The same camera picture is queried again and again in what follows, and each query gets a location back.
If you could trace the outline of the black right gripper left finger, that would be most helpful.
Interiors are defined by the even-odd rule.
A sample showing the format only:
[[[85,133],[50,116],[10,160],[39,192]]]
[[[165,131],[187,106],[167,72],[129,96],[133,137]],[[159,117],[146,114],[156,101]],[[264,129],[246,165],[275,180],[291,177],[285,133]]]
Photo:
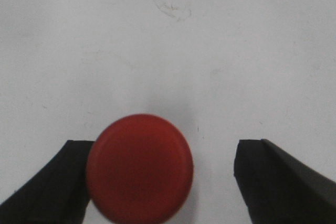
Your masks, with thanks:
[[[85,169],[92,141],[68,140],[1,204],[1,223],[82,223],[90,197]]]

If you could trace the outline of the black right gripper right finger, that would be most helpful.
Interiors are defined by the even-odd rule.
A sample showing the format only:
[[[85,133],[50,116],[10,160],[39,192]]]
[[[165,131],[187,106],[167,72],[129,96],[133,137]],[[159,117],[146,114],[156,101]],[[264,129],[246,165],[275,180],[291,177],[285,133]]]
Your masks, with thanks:
[[[252,223],[335,223],[335,182],[269,140],[240,140],[234,176]]]

